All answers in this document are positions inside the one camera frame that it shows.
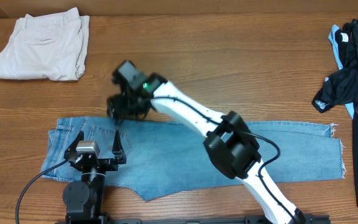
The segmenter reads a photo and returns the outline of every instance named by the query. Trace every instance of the blue cloth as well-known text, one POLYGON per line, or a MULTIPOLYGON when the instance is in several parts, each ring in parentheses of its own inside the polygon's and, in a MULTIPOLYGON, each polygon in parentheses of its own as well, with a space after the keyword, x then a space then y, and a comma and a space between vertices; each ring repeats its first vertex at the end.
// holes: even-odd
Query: blue cloth
MULTIPOLYGON (((333 27, 331 28, 331 31, 328 35, 328 39, 329 41, 331 41, 332 45, 333 45, 333 51, 334 51, 334 56, 335 56, 335 61, 338 65, 338 69, 342 69, 343 65, 341 60, 339 59, 339 48, 338 48, 338 43, 335 40, 335 32, 339 30, 339 27, 337 25, 333 25, 333 27)), ((351 118, 353 119, 353 115, 354 115, 354 106, 353 103, 347 103, 345 104, 347 112, 349 112, 351 118)))
MULTIPOLYGON (((282 150, 280 158, 267 166, 276 182, 341 179, 344 166, 341 142, 332 138, 333 125, 294 121, 247 122, 253 133, 273 140, 282 150)), ((65 149, 80 130, 85 139, 97 141, 100 157, 111 152, 116 130, 127 154, 127 164, 106 174, 106 185, 128 187, 144 200, 183 190, 238 185, 221 174, 209 160, 203 137, 178 123, 127 121, 117 126, 109 118, 61 118, 49 131, 48 152, 42 170, 63 160, 65 149)), ((269 144, 258 141, 266 161, 276 154, 269 144)), ((81 173, 69 163, 50 171, 45 178, 80 180, 81 173)))

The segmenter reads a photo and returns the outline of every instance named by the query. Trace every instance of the white cloth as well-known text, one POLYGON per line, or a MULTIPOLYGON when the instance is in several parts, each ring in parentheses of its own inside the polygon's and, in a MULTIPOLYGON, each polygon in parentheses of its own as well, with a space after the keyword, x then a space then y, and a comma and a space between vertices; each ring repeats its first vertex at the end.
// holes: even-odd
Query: white cloth
POLYGON ((85 72, 89 21, 77 8, 18 19, 0 53, 0 78, 78 80, 85 72))

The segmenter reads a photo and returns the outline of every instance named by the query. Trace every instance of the wooden table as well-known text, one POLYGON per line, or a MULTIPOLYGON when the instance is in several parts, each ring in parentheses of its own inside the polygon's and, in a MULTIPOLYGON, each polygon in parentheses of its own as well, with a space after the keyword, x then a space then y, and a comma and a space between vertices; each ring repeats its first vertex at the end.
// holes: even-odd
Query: wooden table
MULTIPOLYGON (((47 131, 67 116, 105 116, 117 93, 111 72, 131 59, 159 72, 214 110, 248 121, 336 123, 347 168, 344 180, 279 184, 304 213, 333 223, 358 223, 352 164, 352 124, 344 106, 319 114, 311 105, 324 77, 337 70, 328 34, 358 12, 202 16, 92 17, 86 73, 78 82, 0 80, 0 223, 14 223, 17 198, 40 172, 47 131)), ((0 19, 0 51, 15 19, 0 19)), ((152 113, 149 119, 165 120, 152 113)), ((40 179, 21 205, 21 223, 62 221, 66 183, 40 179)), ((194 190, 144 202, 129 189, 108 187, 104 209, 114 218, 211 218, 263 214, 243 186, 194 190)))

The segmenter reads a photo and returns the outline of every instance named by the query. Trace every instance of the black wire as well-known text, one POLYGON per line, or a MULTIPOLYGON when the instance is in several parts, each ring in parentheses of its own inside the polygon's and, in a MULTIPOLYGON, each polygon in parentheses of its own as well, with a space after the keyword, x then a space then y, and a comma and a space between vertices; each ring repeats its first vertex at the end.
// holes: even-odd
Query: black wire
POLYGON ((15 212, 15 218, 16 218, 16 224, 19 224, 19 207, 20 207, 20 203, 22 202, 23 196, 25 194, 25 192, 27 191, 27 189, 32 185, 32 183, 34 183, 38 178, 40 178, 42 175, 46 174, 47 172, 56 169, 57 167, 60 167, 61 165, 65 164, 68 161, 68 159, 64 160, 63 162, 45 170, 42 171, 40 174, 38 174, 37 176, 35 176, 27 185, 26 187, 23 189, 22 193, 20 194, 20 197, 17 201, 16 204, 16 212, 15 212))
MULTIPOLYGON (((189 103, 187 103, 187 102, 185 102, 185 101, 183 101, 183 100, 181 100, 181 99, 179 99, 179 98, 172 97, 172 96, 156 96, 156 97, 152 98, 152 100, 153 100, 153 99, 172 99, 172 100, 174 100, 174 101, 179 101, 180 103, 183 103, 184 105, 186 105, 186 106, 188 106, 189 108, 191 108, 194 112, 198 113, 201 117, 203 117, 203 118, 206 119, 207 121, 209 121, 209 122, 211 122, 211 123, 213 123, 213 124, 216 124, 216 125, 220 125, 219 122, 212 120, 210 117, 208 117, 208 116, 206 116, 205 114, 203 114, 202 112, 200 112, 200 111, 199 111, 198 109, 196 109, 194 106, 191 106, 189 103)), ((280 148, 279 148, 273 141, 271 141, 271 140, 269 140, 269 139, 267 139, 267 138, 265 138, 265 137, 263 137, 263 136, 260 136, 260 135, 258 135, 258 134, 249 133, 249 132, 242 131, 242 130, 236 130, 236 131, 239 131, 239 132, 241 132, 241 133, 247 134, 247 135, 252 136, 252 137, 254 137, 254 138, 263 140, 263 141, 265 141, 265 142, 271 144, 271 145, 277 150, 277 154, 276 154, 273 158, 269 159, 268 161, 265 161, 265 162, 260 166, 260 168, 259 168, 259 170, 258 170, 258 177, 259 177, 261 183, 263 184, 263 186, 265 187, 266 191, 268 192, 268 194, 278 203, 279 206, 281 206, 281 207, 284 209, 284 211, 286 211, 286 212, 289 214, 289 216, 292 218, 292 220, 293 220, 294 223, 296 224, 297 221, 296 221, 295 217, 294 217, 294 216, 292 215, 292 213, 284 206, 284 204, 281 203, 281 202, 279 201, 279 199, 277 199, 276 196, 274 196, 274 194, 270 191, 269 187, 266 185, 266 183, 265 183, 265 181, 264 181, 264 177, 263 177, 262 174, 261 174, 261 171, 262 171, 262 169, 263 169, 265 166, 267 166, 268 164, 270 164, 271 162, 275 161, 276 159, 278 159, 278 158, 280 157, 280 155, 281 155, 280 148)))

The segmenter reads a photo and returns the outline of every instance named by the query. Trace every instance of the frayed edge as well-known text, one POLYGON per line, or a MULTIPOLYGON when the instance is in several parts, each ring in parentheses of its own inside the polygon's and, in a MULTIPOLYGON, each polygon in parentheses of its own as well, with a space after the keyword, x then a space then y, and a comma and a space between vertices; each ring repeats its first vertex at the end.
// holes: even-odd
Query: frayed edge
POLYGON ((340 147, 341 147, 342 179, 345 179, 345 173, 347 172, 347 170, 346 170, 346 167, 345 167, 345 163, 343 162, 342 154, 343 154, 343 149, 346 148, 346 147, 342 144, 342 140, 339 140, 339 143, 340 143, 340 147))
POLYGON ((331 138, 334 138, 334 133, 336 132, 335 126, 339 126, 339 124, 335 124, 335 123, 329 124, 329 128, 331 130, 331 138))

